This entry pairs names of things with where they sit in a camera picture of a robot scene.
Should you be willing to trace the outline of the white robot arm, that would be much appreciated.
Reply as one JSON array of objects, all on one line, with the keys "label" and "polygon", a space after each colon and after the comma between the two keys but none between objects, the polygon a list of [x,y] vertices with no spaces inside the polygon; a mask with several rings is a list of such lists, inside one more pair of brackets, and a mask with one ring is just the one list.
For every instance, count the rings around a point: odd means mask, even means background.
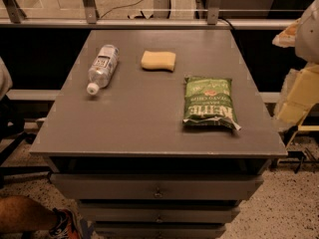
[{"label": "white robot arm", "polygon": [[280,32],[272,44],[295,49],[297,57],[319,64],[319,0],[315,0],[302,16]]}]

